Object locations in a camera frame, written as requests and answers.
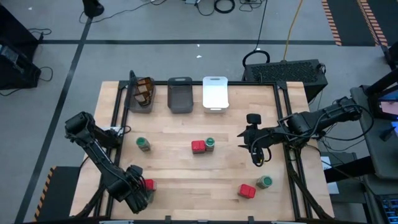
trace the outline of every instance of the black equipment box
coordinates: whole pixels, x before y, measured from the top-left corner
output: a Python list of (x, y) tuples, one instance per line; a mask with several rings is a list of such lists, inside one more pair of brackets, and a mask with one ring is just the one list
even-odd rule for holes
[(37, 87), (40, 74), (29, 58), (0, 40), (0, 90)]
[(31, 62), (40, 43), (4, 6), (0, 3), (0, 40), (5, 40), (18, 49)]
[(246, 65), (243, 80), (249, 82), (303, 82), (308, 102), (314, 99), (328, 84), (321, 64), (315, 59)]

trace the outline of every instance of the gray floor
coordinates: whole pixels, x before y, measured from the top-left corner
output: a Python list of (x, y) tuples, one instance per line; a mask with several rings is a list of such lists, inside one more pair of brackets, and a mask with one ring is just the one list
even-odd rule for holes
[[(47, 40), (79, 40), (84, 25), (78, 22), (82, 11), (81, 0), (0, 0), (27, 28), (51, 28)], [(211, 9), (210, 0), (202, 0), (202, 11)], [(104, 16), (136, 7), (140, 1), (103, 0)], [(269, 0), (262, 33), (263, 40), (285, 40), (298, 1)], [(250, 13), (233, 11), (231, 14), (199, 15), (193, 6), (171, 0), (161, 6), (144, 6), (135, 12), (92, 24), (88, 39), (95, 40), (175, 40), (175, 39), (250, 39), (257, 38), (262, 10)], [(292, 40), (333, 40), (327, 19), (318, 0), (304, 1), (292, 33)], [(50, 83), (40, 82), (32, 90), (21, 90), (0, 98), (0, 179), (2, 184), (0, 222), (15, 220), (21, 200), (39, 156), (65, 78), (69, 72), (77, 45), (40, 45), (34, 59), (39, 67), (54, 69)], [(125, 80), (131, 69), (156, 80), (190, 76), (201, 80), (205, 76), (226, 76), (240, 80), (242, 58), (253, 45), (85, 45), (60, 115), (49, 153), (30, 202), (25, 221), (31, 221), (45, 177), (51, 166), (79, 166), (83, 151), (64, 138), (64, 122), (80, 111), (93, 113), (101, 82)], [(271, 55), (271, 61), (282, 60), (284, 45), (260, 45)], [(335, 45), (291, 45), (287, 60), (318, 58), (326, 65), (329, 85), (325, 88), (320, 107), (349, 95), (353, 86), (371, 84), (389, 71), (382, 52), (377, 47), (338, 47)], [(253, 57), (248, 63), (263, 62)], [(43, 71), (43, 77), (49, 75)], [(311, 110), (318, 107), (318, 99)], [(344, 136), (359, 134), (359, 123), (339, 124), (331, 133)], [(341, 149), (347, 142), (330, 141)], [(352, 147), (358, 157), (367, 156), (365, 143)], [(363, 215), (350, 212), (345, 205), (336, 205), (336, 215), (345, 220), (364, 221)]]

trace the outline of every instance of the keyboard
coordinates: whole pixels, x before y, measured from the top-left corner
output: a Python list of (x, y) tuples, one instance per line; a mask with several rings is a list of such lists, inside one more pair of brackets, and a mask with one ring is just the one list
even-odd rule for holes
[(379, 205), (386, 223), (398, 224), (398, 195), (380, 195)]
[(252, 66), (251, 72), (256, 80), (262, 79), (263, 82), (284, 80), (313, 83), (318, 80), (318, 71), (311, 62), (270, 63)]

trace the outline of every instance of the yellow cable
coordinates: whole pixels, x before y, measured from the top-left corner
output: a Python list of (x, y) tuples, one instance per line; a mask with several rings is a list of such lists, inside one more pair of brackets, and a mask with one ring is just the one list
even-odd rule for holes
[(286, 58), (287, 47), (289, 46), (290, 33), (292, 32), (292, 29), (293, 29), (293, 26), (294, 26), (294, 22), (296, 21), (297, 15), (299, 14), (299, 10), (300, 10), (302, 4), (303, 4), (303, 0), (300, 0), (300, 4), (297, 7), (296, 14), (294, 15), (294, 19), (293, 19), (292, 25), (290, 26), (290, 29), (289, 29), (289, 34), (287, 35), (286, 47), (285, 47), (285, 53), (284, 53), (284, 60)]

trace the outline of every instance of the white plastic tray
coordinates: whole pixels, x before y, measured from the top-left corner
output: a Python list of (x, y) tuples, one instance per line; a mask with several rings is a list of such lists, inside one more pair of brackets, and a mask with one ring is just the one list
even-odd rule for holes
[(206, 113), (224, 113), (228, 108), (228, 79), (203, 78), (203, 107)]

